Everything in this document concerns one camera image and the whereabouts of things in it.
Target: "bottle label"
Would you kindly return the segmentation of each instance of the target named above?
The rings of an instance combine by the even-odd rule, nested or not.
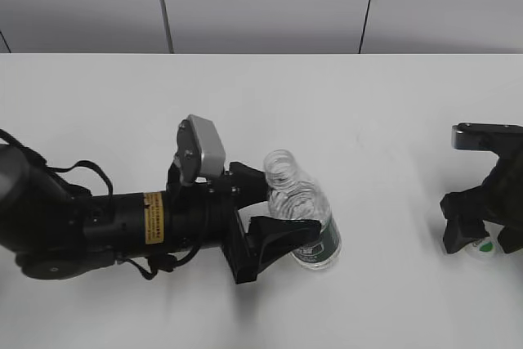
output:
[[[313,243],[309,243],[293,251],[294,256],[305,263],[321,263],[329,259],[337,250],[340,238],[336,223],[331,218],[320,237]]]

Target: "plastic water bottle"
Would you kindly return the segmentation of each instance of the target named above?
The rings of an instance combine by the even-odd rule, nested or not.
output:
[[[317,220],[321,222],[320,238],[293,251],[300,265],[324,269],[335,261],[342,248],[327,197],[318,183],[302,171],[287,150],[276,150],[264,161],[268,205],[272,217],[281,220]]]

